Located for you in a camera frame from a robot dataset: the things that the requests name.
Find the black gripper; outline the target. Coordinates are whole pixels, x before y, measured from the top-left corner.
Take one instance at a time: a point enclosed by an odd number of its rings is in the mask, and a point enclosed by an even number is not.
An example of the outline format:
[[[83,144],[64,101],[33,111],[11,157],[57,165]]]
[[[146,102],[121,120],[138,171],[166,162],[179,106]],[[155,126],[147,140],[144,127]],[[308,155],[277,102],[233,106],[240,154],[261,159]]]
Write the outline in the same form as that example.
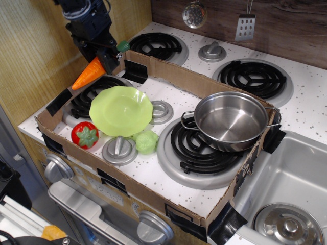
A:
[[[108,75],[113,74],[122,57],[116,47],[117,42],[110,33],[111,24],[109,14],[92,10],[66,25],[75,46],[87,62],[98,57]]]

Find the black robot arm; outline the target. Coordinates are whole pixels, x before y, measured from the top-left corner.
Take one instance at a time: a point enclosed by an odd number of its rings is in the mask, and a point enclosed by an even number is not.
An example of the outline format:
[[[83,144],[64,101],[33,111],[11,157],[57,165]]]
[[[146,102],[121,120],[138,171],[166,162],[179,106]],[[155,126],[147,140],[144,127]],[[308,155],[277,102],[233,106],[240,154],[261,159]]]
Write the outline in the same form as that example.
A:
[[[121,53],[110,33],[110,1],[61,0],[54,3],[62,8],[68,21],[65,27],[84,58],[88,62],[98,58],[105,73],[112,75],[120,64]]]

